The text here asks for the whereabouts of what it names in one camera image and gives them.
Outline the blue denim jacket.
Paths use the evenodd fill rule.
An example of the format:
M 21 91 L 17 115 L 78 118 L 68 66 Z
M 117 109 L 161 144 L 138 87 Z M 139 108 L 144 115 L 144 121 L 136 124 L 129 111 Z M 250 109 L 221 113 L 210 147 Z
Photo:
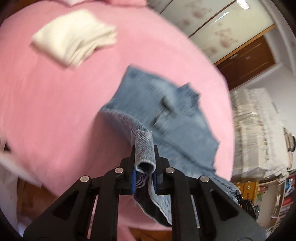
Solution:
M 186 176 L 208 176 L 236 200 L 236 186 L 215 173 L 219 144 L 198 101 L 199 95 L 190 85 L 176 86 L 129 66 L 115 95 L 100 109 L 135 146 L 135 201 L 147 216 L 164 226 L 171 225 L 171 200 L 155 193 L 156 155 Z

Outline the white lace curtain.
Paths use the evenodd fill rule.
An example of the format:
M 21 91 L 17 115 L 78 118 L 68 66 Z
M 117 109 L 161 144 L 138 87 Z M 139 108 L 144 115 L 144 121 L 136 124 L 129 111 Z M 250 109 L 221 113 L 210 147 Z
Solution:
M 238 89 L 230 96 L 235 127 L 232 179 L 286 179 L 292 161 L 284 126 L 267 90 Z

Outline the white dotted bed sheet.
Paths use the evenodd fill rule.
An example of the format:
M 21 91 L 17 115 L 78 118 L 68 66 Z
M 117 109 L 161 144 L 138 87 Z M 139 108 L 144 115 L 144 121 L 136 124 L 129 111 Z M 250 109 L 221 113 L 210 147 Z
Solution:
M 6 139 L 1 134 L 1 210 L 15 230 L 18 230 L 17 183 L 22 179 L 32 185 L 41 187 L 41 182 L 35 179 L 24 167 L 20 165 L 17 156 L 5 148 Z

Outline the pink bed cover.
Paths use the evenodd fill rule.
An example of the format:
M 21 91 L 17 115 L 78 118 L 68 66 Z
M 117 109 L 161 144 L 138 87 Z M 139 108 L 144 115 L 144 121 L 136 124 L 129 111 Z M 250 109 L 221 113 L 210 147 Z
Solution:
M 32 36 L 53 19 L 86 9 L 114 25 L 117 43 L 95 51 L 77 68 L 39 52 Z M 39 1 L 1 25 L 1 132 L 18 163 L 56 195 L 82 175 L 98 177 L 128 157 L 131 146 L 101 116 L 130 65 L 175 85 L 188 83 L 219 142 L 217 174 L 231 178 L 234 127 L 227 84 L 206 55 L 148 8 L 99 1 L 69 8 Z

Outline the brown wooden cabinet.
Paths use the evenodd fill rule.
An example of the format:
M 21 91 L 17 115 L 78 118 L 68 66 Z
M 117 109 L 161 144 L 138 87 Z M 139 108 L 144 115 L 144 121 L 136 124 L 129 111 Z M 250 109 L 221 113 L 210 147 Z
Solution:
M 268 27 L 215 63 L 230 90 L 243 85 L 276 64 L 264 35 L 276 28 Z

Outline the floral glass wardrobe door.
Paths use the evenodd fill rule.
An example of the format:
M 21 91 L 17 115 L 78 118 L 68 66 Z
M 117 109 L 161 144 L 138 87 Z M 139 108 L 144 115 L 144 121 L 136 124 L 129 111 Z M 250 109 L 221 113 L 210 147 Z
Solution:
M 179 28 L 216 63 L 274 25 L 261 1 L 148 1 L 148 6 Z

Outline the folded white fleece blanket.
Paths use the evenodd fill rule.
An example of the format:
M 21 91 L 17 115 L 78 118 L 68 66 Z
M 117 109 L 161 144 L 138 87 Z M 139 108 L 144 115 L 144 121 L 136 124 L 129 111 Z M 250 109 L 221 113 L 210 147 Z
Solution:
M 32 44 L 64 66 L 79 66 L 99 48 L 116 44 L 116 27 L 79 9 L 61 15 L 32 36 Z

